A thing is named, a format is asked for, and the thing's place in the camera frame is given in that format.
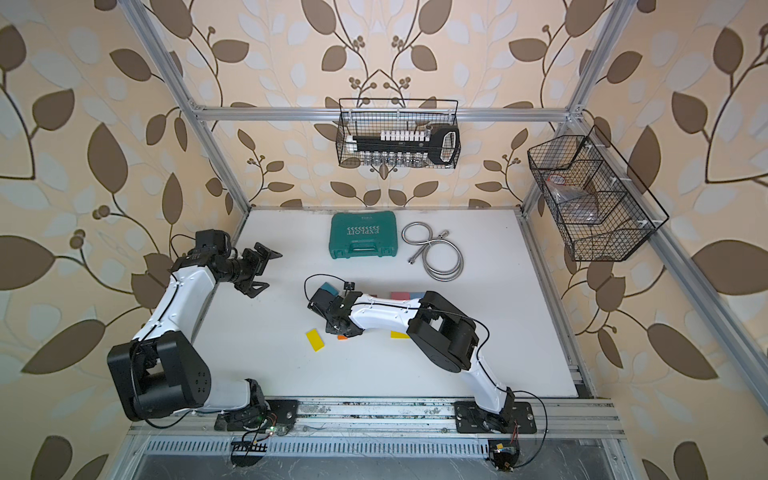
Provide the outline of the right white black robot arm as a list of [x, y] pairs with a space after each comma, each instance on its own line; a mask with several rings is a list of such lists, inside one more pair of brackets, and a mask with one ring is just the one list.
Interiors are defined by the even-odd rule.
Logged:
[[515, 394], [483, 365], [478, 322], [439, 293], [380, 299], [323, 285], [310, 297], [308, 309], [325, 320], [330, 334], [352, 338], [367, 330], [388, 330], [407, 335], [434, 365], [463, 379], [489, 429], [501, 432], [512, 424]]

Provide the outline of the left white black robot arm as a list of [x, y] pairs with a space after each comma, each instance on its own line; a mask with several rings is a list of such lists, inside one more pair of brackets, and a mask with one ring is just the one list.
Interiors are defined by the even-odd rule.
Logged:
[[214, 377], [191, 337], [218, 284], [230, 283], [254, 298], [268, 286], [259, 276], [280, 256], [261, 243], [236, 256], [223, 239], [204, 240], [175, 260], [166, 291], [146, 325], [107, 356], [129, 420], [156, 427], [177, 412], [216, 412], [218, 429], [231, 431], [257, 431], [273, 421], [258, 382]]

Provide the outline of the teal block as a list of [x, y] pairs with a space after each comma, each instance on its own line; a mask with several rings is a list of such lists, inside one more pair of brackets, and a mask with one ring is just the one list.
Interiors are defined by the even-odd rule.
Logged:
[[327, 291], [328, 293], [330, 293], [333, 296], [338, 296], [339, 295], [339, 291], [333, 285], [331, 285], [328, 282], [323, 283], [322, 286], [321, 286], [321, 289]]

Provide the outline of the green plastic tool case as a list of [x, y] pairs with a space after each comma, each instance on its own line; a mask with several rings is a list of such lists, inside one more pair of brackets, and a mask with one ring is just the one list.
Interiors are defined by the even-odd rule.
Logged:
[[329, 253], [333, 259], [395, 257], [396, 216], [391, 211], [336, 213], [331, 219]]

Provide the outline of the black white socket set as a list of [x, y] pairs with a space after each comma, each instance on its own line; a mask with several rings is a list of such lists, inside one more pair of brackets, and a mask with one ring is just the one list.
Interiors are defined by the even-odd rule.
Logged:
[[460, 156], [461, 138], [458, 127], [435, 124], [424, 129], [347, 133], [337, 139], [336, 148], [344, 167], [453, 168]]

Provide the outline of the clear plastic bag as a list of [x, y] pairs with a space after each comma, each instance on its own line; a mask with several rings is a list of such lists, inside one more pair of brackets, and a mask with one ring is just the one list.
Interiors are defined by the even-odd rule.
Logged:
[[546, 179], [546, 186], [556, 206], [556, 218], [566, 224], [596, 224], [599, 202], [595, 193], [565, 183], [558, 175]]

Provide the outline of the aluminium front rail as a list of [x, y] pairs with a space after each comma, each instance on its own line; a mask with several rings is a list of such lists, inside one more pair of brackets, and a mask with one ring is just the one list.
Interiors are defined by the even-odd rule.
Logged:
[[272, 398], [264, 426], [279, 436], [521, 439], [625, 439], [613, 403], [603, 399], [543, 398], [526, 394], [513, 420], [494, 431], [463, 398], [300, 397], [295, 404]]

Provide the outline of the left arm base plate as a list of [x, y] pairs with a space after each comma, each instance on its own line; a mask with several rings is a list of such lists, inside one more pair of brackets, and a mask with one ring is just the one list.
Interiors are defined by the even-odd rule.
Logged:
[[225, 411], [217, 415], [215, 431], [222, 432], [257, 432], [275, 431], [278, 436], [289, 433], [298, 418], [299, 401], [266, 400], [238, 410]]

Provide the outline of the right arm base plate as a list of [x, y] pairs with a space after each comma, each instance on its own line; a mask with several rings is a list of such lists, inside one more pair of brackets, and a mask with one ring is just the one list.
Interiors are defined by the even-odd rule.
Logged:
[[535, 434], [538, 432], [531, 404], [515, 402], [500, 414], [490, 413], [474, 401], [453, 404], [456, 430], [460, 434]]

